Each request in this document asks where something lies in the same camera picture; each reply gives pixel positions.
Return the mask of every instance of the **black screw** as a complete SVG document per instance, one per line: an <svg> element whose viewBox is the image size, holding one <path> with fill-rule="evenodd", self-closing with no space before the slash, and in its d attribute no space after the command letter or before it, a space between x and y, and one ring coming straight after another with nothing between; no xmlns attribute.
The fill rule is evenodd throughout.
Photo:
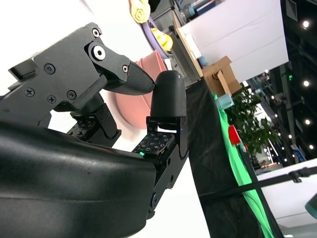
<svg viewBox="0 0 317 238"><path fill-rule="evenodd" d="M73 91L73 90L68 91L67 98L69 100L75 100L76 97L77 97L77 95L76 95L75 91Z"/></svg>
<svg viewBox="0 0 317 238"><path fill-rule="evenodd" d="M27 88L24 90L24 94L25 94L25 96L30 98L30 97L34 96L35 92L32 88Z"/></svg>
<svg viewBox="0 0 317 238"><path fill-rule="evenodd" d="M151 199L151 207L156 208L157 204L158 204L157 194L153 193L153 196Z"/></svg>
<svg viewBox="0 0 317 238"><path fill-rule="evenodd" d="M48 103L49 104L56 103L56 97L54 97L53 95L48 96Z"/></svg>
<svg viewBox="0 0 317 238"><path fill-rule="evenodd" d="M55 73L55 67L52 64L47 63L47 64L44 65L44 71L47 74L54 74Z"/></svg>

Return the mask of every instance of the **brown cardboard box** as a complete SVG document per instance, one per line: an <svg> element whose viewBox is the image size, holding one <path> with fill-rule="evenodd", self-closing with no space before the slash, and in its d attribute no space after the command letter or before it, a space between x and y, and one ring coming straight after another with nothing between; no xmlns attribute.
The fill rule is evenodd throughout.
<svg viewBox="0 0 317 238"><path fill-rule="evenodd" d="M228 56L223 57L216 63L203 68L204 79L212 92L218 97L228 93L234 94L241 89L240 83L234 76Z"/></svg>

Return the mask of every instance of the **potted plant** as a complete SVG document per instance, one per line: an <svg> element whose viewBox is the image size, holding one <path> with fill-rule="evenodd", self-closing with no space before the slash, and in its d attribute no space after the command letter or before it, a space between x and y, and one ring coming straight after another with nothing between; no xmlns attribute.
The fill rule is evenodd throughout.
<svg viewBox="0 0 317 238"><path fill-rule="evenodd" d="M271 128L269 121L258 120L255 116L260 98L242 85L242 89L232 96L234 106L227 109L228 121L233 124L243 143L248 146L249 153L256 155L267 147L268 140L280 143L278 135Z"/></svg>

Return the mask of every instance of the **yellow banana toy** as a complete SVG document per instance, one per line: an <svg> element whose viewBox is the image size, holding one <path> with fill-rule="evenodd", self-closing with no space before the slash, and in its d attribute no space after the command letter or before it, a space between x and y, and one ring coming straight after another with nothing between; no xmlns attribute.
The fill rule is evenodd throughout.
<svg viewBox="0 0 317 238"><path fill-rule="evenodd" d="M169 35L159 31L156 28L151 28L151 31L158 43L163 47L165 51L170 51L172 49L173 40Z"/></svg>

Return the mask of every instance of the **black cloth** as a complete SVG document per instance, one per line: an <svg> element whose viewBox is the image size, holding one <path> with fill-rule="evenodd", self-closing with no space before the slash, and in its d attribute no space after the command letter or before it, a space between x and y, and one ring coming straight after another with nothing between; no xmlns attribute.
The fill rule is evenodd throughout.
<svg viewBox="0 0 317 238"><path fill-rule="evenodd" d="M198 195L238 186L213 96L204 80L186 90L189 161ZM211 238L263 238L243 195L201 203Z"/></svg>

